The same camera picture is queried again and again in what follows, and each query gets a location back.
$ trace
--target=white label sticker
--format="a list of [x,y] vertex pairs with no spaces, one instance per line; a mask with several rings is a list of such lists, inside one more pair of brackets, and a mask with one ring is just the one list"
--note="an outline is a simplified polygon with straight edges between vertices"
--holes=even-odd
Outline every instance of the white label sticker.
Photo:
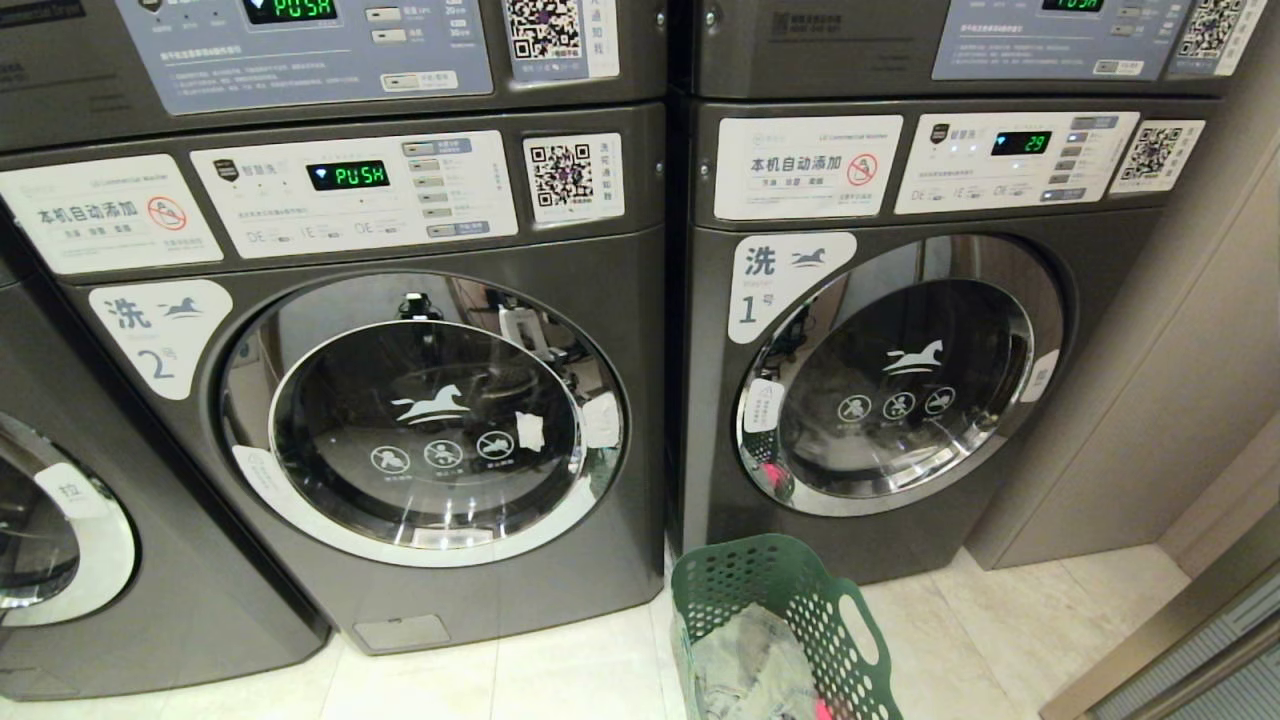
[[220,147],[191,161],[243,258],[520,229],[498,131]]
[[1032,379],[1027,382],[1027,389],[1020,398],[1023,402],[1036,402],[1044,395],[1048,382],[1053,379],[1053,369],[1057,368],[1057,350],[1046,352],[1032,365]]
[[733,252],[728,337],[746,345],[794,301],[850,261],[858,240],[849,232],[754,234]]
[[781,383],[755,378],[746,388],[746,407],[742,409],[742,429],[749,433],[765,433],[778,427],[782,414],[782,400],[787,388]]
[[232,311],[232,296],[212,281],[177,281],[95,288],[97,319],[160,397],[184,400],[214,331]]
[[1096,202],[1135,124],[1138,113],[923,115],[896,211]]
[[878,215],[901,133],[901,115],[726,118],[716,155],[716,217]]
[[525,140],[525,170],[539,223],[580,223],[626,213],[622,136],[616,132]]
[[617,447],[622,442],[618,398],[612,392],[582,404],[582,437],[588,447]]
[[168,155],[10,170],[0,196],[60,275],[223,258]]
[[1111,195],[1172,190],[1203,132],[1204,120],[1146,120],[1138,126]]
[[101,518],[111,511],[93,483],[67,462],[50,465],[36,473],[33,479],[69,520]]

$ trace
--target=gray machine body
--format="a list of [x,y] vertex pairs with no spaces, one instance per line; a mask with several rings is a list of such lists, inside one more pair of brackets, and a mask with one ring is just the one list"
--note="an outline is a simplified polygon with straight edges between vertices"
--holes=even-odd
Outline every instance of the gray machine body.
[[[842,117],[901,114],[906,118],[902,142],[909,145],[911,129],[923,113],[991,113],[1071,110],[1098,111],[1123,108],[1143,113],[1144,119],[1206,118],[1213,101],[1166,100],[965,100],[902,102],[824,102],[745,105],[692,101],[681,118],[692,132],[690,187],[687,200],[687,241],[673,240],[669,261],[686,263],[682,288],[686,325],[673,333],[684,354],[668,355],[668,372],[681,377],[682,409],[668,420],[668,454],[678,468],[680,482],[673,487],[671,506],[676,518],[675,542],[689,551],[707,543],[744,536],[780,532],[804,539],[823,557],[832,573],[872,583],[947,565],[961,547],[993,493],[1006,482],[1010,461],[1020,451],[1021,438],[1036,427],[1036,410],[1043,402],[1069,401],[1053,395],[1059,380],[1071,372],[1080,347],[1088,342],[1100,318],[1120,288],[1139,251],[1152,233],[1160,206],[1167,192],[1146,192],[1103,197],[1080,205],[1039,205],[1032,208],[987,209],[952,213],[901,215],[893,211],[893,199],[904,182],[906,147],[901,147],[887,182],[883,210],[867,218],[809,218],[788,220],[726,220],[713,210],[717,173],[717,128],[724,118]],[[760,328],[759,338],[737,342],[726,334],[732,319],[741,313],[741,297],[733,292],[739,250],[753,238],[755,245],[794,233],[847,232],[856,238],[851,259],[815,277],[786,307]],[[759,368],[762,348],[780,333],[787,318],[799,311],[814,293],[859,266],[874,264],[895,250],[938,237],[984,236],[1009,241],[1037,259],[1056,286],[1052,300],[1061,311],[1061,352],[1052,382],[1033,404],[1020,404],[1021,415],[1011,437],[996,443],[996,450],[979,451],[961,464],[959,479],[950,484],[943,474],[940,492],[901,506],[859,514],[823,516],[800,511],[780,502],[753,483],[740,452],[736,428],[749,411],[749,383],[753,368]],[[783,263],[780,251],[780,264]],[[877,284],[874,277],[864,277]]]
[[563,12],[572,40],[543,45],[526,36],[545,38],[544,28],[515,24],[507,5],[335,3],[334,19],[255,24],[247,0],[4,0],[0,152],[201,128],[662,95],[662,1],[616,3],[612,17],[614,3],[571,0]]
[[[246,143],[343,137],[498,131],[515,190],[520,232],[397,249],[291,258],[238,258],[228,231],[188,160],[189,151]],[[547,135],[620,133],[626,213],[580,223],[535,223],[521,140]],[[178,442],[329,619],[365,652],[385,653],[474,642],[570,623],[649,601],[662,587],[663,400],[663,113],[657,104],[521,117],[435,118],[343,127],[187,136],[56,151],[22,167],[165,152],[214,228],[225,260],[204,266],[146,268],[63,277],[73,305],[92,315],[100,287],[200,278],[221,286],[233,309],[201,352],[189,397],[170,401],[129,378]],[[626,450],[612,484],[589,514],[521,555],[466,566],[412,568],[343,552],[288,523],[255,493],[221,437],[218,395],[237,338],[282,299],[317,283],[383,273],[435,273],[504,288],[566,319],[618,379]],[[96,319],[90,325],[129,366],[129,354]]]
[[[3,237],[5,255],[18,240]],[[96,612],[0,628],[0,694],[160,691],[301,662],[329,628],[166,443],[52,283],[0,261],[0,413],[82,464],[123,506],[128,585]]]
[[[1079,10],[1047,9],[1057,4]],[[695,0],[672,44],[701,97],[1220,96],[1265,3]],[[1210,24],[1212,40],[1197,31]],[[1239,33],[1235,45],[1230,38]]]

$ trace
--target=front-load washer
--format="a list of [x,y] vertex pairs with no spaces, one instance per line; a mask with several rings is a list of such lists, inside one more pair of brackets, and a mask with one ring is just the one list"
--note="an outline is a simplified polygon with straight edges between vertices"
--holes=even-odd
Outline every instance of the front-load washer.
[[301,662],[329,628],[168,443],[0,224],[0,694]]
[[[663,132],[658,104],[276,128],[27,156],[0,192],[180,446],[385,653],[659,591]],[[88,218],[108,202],[136,214]]]
[[694,102],[682,548],[946,565],[1215,105]]
[[1221,96],[1267,0],[692,0],[677,85],[717,99]]
[[0,152],[657,99],[666,0],[4,0]]

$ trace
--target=plastic basket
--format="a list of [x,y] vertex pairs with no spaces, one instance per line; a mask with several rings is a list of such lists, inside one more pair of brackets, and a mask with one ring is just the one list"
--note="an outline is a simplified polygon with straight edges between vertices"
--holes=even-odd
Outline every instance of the plastic basket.
[[[902,719],[890,688],[888,647],[863,593],[852,580],[828,575],[805,543],[767,534],[695,550],[676,562],[671,589],[672,643],[691,720],[705,720],[694,685],[692,646],[753,602],[791,626],[833,719]],[[841,618],[845,597],[876,641],[876,664],[859,652]]]

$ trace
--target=prohibition symbol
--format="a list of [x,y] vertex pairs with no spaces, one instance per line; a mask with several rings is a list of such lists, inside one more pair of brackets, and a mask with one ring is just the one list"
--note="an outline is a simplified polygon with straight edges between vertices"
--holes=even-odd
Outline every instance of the prohibition symbol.
[[163,195],[147,200],[147,214],[151,215],[152,223],[166,231],[180,231],[187,227],[187,213]]
[[879,160],[870,152],[863,152],[850,160],[845,177],[849,178],[849,184],[861,187],[876,179],[877,170],[879,170]]

